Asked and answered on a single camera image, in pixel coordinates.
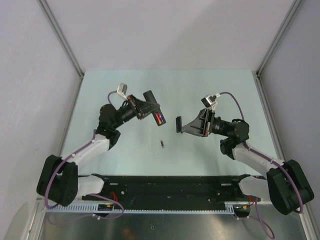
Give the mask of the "black remote control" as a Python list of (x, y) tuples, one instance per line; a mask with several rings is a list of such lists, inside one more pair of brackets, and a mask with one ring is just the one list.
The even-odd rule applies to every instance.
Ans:
[[(151, 90), (148, 90), (143, 93), (143, 96), (145, 100), (149, 103), (158, 104), (153, 92)], [(155, 110), (152, 112), (152, 116), (158, 126), (163, 126), (166, 124), (165, 117), (160, 109), (160, 107), (156, 107)]]

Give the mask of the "purple battery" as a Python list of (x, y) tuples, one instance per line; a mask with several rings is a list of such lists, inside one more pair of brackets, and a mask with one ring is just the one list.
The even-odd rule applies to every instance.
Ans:
[(162, 116), (162, 114), (161, 114), (161, 113), (159, 113), (158, 115), (159, 115), (159, 118), (160, 118), (161, 122), (164, 124), (164, 123), (165, 123), (165, 119), (164, 119), (164, 117)]

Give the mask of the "black battery cover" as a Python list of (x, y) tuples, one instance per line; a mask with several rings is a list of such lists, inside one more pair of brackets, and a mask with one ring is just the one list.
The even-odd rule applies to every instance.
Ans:
[(181, 116), (177, 116), (175, 118), (175, 127), (176, 127), (177, 133), (182, 133), (182, 117)]

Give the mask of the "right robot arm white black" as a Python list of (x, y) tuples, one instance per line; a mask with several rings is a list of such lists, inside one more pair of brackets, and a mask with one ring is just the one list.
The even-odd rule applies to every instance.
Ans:
[(270, 157), (248, 144), (250, 126), (242, 119), (231, 122), (215, 116), (215, 112), (204, 108), (190, 123), (183, 125), (180, 116), (175, 119), (177, 133), (187, 133), (197, 137), (210, 134), (224, 136), (220, 141), (220, 151), (232, 160), (241, 162), (263, 178), (243, 175), (230, 188), (231, 196), (242, 201), (248, 195), (272, 202), (283, 215), (301, 213), (304, 204), (315, 198), (314, 192), (301, 165), (291, 159), (283, 161)]

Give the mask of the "red battery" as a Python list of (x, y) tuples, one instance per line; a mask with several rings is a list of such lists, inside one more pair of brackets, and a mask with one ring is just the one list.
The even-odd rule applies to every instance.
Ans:
[(159, 113), (156, 113), (156, 114), (155, 114), (155, 119), (156, 119), (156, 122), (157, 122), (157, 124), (158, 124), (159, 126), (163, 124)]

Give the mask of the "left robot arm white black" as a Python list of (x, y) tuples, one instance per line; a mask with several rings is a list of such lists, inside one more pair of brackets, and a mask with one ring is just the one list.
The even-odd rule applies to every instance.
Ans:
[(98, 126), (89, 142), (67, 156), (52, 154), (46, 158), (36, 192), (44, 197), (47, 209), (67, 207), (79, 197), (105, 200), (110, 196), (107, 177), (97, 173), (79, 176), (79, 170), (113, 148), (121, 136), (118, 128), (131, 119), (143, 120), (153, 115), (158, 126), (165, 123), (153, 92), (146, 91), (143, 96), (144, 100), (140, 100), (128, 95), (119, 109), (110, 103), (103, 105), (99, 110)]

